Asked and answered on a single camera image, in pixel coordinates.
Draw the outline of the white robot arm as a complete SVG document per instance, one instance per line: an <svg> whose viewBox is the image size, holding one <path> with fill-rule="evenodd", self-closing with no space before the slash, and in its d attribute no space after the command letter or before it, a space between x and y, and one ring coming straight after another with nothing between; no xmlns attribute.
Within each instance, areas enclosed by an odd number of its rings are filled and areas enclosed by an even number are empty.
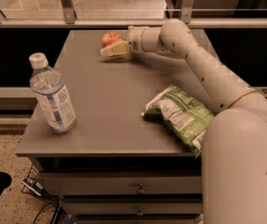
<svg viewBox="0 0 267 224"><path fill-rule="evenodd" d="M267 224L267 99L204 49L180 20L104 34L105 57L171 51L202 83L218 114L202 142L204 224Z"/></svg>

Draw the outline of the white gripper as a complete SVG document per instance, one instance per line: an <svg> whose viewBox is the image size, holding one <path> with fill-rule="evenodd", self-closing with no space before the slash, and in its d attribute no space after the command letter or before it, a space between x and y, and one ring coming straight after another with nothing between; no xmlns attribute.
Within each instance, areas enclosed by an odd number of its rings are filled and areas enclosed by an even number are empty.
<svg viewBox="0 0 267 224"><path fill-rule="evenodd" d="M103 57L113 57L127 54L129 50L133 53L145 52L142 38L146 29L148 29L148 26L129 26L126 35L127 42L124 40L116 41L100 49L100 54Z"/></svg>

